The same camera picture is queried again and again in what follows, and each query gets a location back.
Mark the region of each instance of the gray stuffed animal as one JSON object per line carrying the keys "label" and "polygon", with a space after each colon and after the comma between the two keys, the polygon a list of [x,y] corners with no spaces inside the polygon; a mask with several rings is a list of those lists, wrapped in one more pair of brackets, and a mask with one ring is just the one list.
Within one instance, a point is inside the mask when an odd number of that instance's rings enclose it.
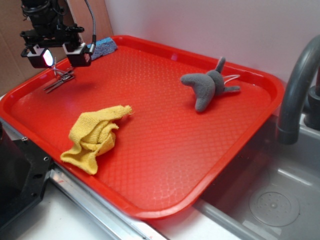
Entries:
{"label": "gray stuffed animal", "polygon": [[226,59],[222,57],[215,70],[210,70],[206,74],[191,73],[181,77],[183,85],[192,87],[195,96],[195,110],[203,112],[210,104],[214,96],[221,95],[225,92],[238,92],[239,86],[225,86],[224,78],[221,75]]}

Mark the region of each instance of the yellow towel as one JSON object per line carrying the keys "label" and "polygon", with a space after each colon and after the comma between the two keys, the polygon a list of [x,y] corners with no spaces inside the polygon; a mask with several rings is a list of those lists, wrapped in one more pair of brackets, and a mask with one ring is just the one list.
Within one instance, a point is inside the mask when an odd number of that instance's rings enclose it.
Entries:
{"label": "yellow towel", "polygon": [[112,129],[119,129],[113,123],[130,114],[130,106],[113,106],[99,111],[84,112],[71,128],[69,138],[73,147],[62,153],[61,160],[73,164],[90,175],[98,171],[96,156],[106,153],[115,146],[116,135]]}

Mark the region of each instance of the gray faucet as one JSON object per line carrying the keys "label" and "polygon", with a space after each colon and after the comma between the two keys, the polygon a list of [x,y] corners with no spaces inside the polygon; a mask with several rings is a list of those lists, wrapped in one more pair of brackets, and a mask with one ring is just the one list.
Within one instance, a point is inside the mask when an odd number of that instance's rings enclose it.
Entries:
{"label": "gray faucet", "polygon": [[[294,144],[298,140],[301,113],[304,124],[320,130],[320,35],[313,38],[298,58],[287,84],[275,136],[278,142]],[[310,88],[318,70],[316,84]]]}

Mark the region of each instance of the sink basin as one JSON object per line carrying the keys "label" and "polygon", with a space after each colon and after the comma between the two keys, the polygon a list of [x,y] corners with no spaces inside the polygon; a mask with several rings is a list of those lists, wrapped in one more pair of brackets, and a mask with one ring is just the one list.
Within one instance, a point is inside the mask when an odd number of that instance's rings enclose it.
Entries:
{"label": "sink basin", "polygon": [[196,203],[242,239],[320,239],[320,134],[275,140],[272,116]]}

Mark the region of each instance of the white wall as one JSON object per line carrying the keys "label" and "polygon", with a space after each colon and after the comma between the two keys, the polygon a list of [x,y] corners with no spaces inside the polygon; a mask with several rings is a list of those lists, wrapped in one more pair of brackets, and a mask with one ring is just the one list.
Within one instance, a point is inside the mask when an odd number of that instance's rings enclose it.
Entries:
{"label": "white wall", "polygon": [[131,35],[273,74],[287,82],[320,34],[320,0],[105,0],[115,35]]}

